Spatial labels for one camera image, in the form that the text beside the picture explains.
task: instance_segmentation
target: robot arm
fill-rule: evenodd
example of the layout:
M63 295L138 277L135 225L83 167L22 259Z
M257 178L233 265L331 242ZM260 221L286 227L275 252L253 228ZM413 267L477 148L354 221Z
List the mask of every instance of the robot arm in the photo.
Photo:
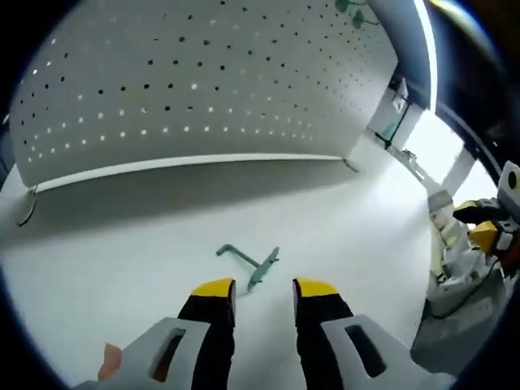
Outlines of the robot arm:
M370 318L354 316L330 284L296 278L293 292L308 390L433 390L453 383L416 365L410 350Z
M224 390L235 351L235 281L192 291L178 318L165 318L123 350L109 379L76 390Z

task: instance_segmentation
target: hole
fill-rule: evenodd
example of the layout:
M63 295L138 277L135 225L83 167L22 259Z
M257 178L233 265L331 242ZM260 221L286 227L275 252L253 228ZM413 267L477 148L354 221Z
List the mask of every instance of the hole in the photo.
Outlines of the hole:
M508 176L507 176L507 182L509 184L509 187L511 189L515 189L517 188L517 185L518 185L518 177L516 175L516 173L514 173L513 171L511 171Z
M372 344L363 329L358 325L353 325L345 329L357 350L357 354L361 358L366 373L375 378L383 374L387 367L384 365L383 359L379 355L376 347Z

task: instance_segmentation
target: window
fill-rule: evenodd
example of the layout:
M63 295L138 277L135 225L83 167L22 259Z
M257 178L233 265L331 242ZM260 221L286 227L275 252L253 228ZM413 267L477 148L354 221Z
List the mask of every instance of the window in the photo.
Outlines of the window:
M476 201L483 197L496 197L497 188L491 176L480 161L476 161L470 174L462 183L453 197L453 204L457 207L465 201Z
M405 144L417 164L438 184L442 183L464 147L462 139L442 119L425 110Z

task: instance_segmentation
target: yellow robot part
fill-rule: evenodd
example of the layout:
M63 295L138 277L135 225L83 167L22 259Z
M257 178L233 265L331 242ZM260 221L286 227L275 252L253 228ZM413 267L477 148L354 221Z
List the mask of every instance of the yellow robot part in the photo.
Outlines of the yellow robot part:
M468 207L479 207L479 205L477 205L476 201L465 201L459 207L457 207L455 209L455 211L464 210L464 209L467 209Z
M301 297L323 297L325 295L337 294L337 290L332 284L322 282L315 279L296 278L295 282L298 284L301 292Z
M493 224L493 222L486 221L482 222L475 229L473 229L468 235L468 238L480 246L480 249L484 253L489 254L494 249L493 244L496 242L498 233L498 229Z
M233 285L232 278L213 280L201 284L192 291L192 295L197 297L222 297L227 298Z

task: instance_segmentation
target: perforated white panel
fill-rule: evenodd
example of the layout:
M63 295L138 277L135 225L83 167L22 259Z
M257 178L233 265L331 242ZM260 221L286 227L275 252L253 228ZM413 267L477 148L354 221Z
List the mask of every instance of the perforated white panel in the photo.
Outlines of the perforated white panel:
M23 182L177 156L345 156L397 65L380 25L354 28L356 10L324 0L82 2L11 106Z

